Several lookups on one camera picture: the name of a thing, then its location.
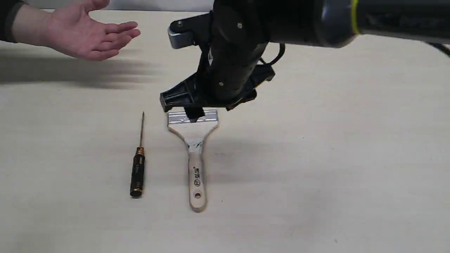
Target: robotic arm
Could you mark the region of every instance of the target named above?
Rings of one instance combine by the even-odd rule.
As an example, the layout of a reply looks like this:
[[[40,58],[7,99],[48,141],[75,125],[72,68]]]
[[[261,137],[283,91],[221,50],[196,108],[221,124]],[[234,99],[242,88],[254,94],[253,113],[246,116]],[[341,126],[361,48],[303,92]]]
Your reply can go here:
[[[161,93],[165,112],[183,107],[191,122],[203,108],[234,109],[271,81],[285,44],[341,48],[362,34],[447,44],[448,0],[215,0],[207,14],[174,21],[171,45],[199,46],[196,73]],[[266,63],[269,42],[280,54]]]

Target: paint brush handle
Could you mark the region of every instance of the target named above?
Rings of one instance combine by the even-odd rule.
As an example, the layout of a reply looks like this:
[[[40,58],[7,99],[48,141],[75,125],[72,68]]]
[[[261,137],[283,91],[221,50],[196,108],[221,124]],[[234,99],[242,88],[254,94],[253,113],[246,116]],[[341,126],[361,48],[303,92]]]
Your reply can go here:
[[[203,165],[201,152],[189,152],[189,202],[195,212],[202,212],[207,204]]]

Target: beige table surface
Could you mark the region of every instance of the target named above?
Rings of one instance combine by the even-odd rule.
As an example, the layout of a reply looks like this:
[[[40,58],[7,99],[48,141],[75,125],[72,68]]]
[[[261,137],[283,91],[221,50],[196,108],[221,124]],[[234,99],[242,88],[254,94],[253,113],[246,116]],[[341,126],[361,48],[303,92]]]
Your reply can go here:
[[[209,205],[192,212],[159,93],[197,67],[198,48],[167,38],[193,15],[94,13],[142,30],[100,63],[0,45],[1,253],[450,252],[450,59],[420,42],[288,45],[256,101],[220,110]],[[147,187],[133,200],[143,110]]]

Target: black sleeve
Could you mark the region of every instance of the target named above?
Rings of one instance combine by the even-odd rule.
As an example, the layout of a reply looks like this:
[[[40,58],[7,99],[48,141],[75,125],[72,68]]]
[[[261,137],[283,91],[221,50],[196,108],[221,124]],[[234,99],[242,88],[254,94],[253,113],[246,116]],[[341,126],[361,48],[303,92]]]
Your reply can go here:
[[[21,0],[0,0],[0,41],[16,43],[11,28],[23,4]]]

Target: white wall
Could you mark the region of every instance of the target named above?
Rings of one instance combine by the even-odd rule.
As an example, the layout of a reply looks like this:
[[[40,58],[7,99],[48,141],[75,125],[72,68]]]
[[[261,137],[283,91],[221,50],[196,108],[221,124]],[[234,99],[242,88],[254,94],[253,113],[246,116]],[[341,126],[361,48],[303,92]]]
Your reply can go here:
[[[35,7],[55,9],[76,0],[27,0]],[[209,11],[214,0],[110,0],[108,9],[161,10],[161,11]]]

